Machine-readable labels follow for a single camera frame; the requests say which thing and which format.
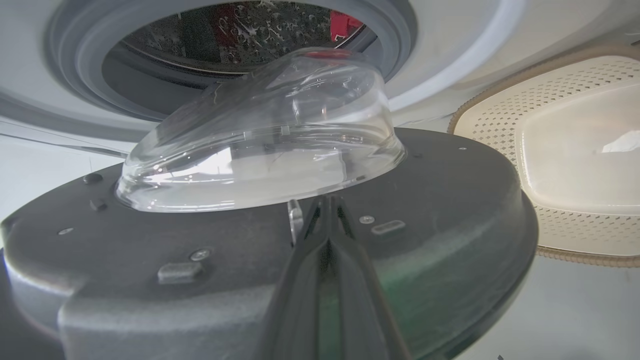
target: clear plastic dome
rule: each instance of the clear plastic dome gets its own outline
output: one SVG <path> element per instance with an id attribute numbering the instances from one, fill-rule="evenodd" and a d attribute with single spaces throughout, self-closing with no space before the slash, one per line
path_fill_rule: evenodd
<path id="1" fill-rule="evenodd" d="M 130 153 L 116 195 L 141 211 L 217 211 L 381 175 L 404 158 L 383 87 L 361 54 L 295 51 L 170 115 Z"/>

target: red object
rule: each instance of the red object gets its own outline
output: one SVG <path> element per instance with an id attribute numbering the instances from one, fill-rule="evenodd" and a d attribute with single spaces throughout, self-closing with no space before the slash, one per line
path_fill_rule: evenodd
<path id="1" fill-rule="evenodd" d="M 311 51 L 309 53 L 304 54 L 307 58 L 318 58 L 318 59 L 347 59 L 351 57 L 350 51 L 345 51 L 341 49 L 331 49 L 324 51 Z"/>
<path id="2" fill-rule="evenodd" d="M 352 16 L 331 11 L 331 41 L 336 42 L 349 36 L 349 30 L 359 28 L 362 22 Z"/>

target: dark gray round base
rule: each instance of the dark gray round base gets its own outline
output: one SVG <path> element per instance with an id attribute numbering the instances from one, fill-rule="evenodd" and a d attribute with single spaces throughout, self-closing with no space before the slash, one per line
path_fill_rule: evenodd
<path id="1" fill-rule="evenodd" d="M 535 254 L 536 216 L 497 151 L 442 133 L 397 135 L 408 150 L 402 164 L 335 194 L 354 218 L 375 219 L 355 232 L 413 356 L 450 359 L 517 293 Z M 42 341 L 59 337 L 68 360 L 249 358 L 291 255 L 286 204 L 142 213 L 114 199 L 119 167 L 98 173 L 101 181 L 67 183 L 4 221 L 22 319 L 37 324 Z M 300 204 L 306 212 L 310 199 Z M 376 227 L 397 220 L 397 231 Z M 195 263 L 197 250 L 209 255 Z M 330 289 L 321 305 L 337 306 Z M 24 358 L 3 349 L 0 358 Z M 322 351 L 335 349 L 329 342 Z"/>

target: white wall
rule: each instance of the white wall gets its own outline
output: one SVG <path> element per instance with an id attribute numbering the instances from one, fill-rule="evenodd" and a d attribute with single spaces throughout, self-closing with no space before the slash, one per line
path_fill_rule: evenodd
<path id="1" fill-rule="evenodd" d="M 0 136 L 0 220 L 49 190 L 122 161 Z"/>

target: beige perforated tray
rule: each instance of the beige perforated tray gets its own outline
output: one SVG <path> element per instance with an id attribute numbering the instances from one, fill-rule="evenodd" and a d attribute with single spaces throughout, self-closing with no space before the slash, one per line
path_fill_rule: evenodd
<path id="1" fill-rule="evenodd" d="M 524 70 L 464 104 L 449 132 L 514 164 L 539 255 L 640 266 L 640 50 L 597 47 Z"/>

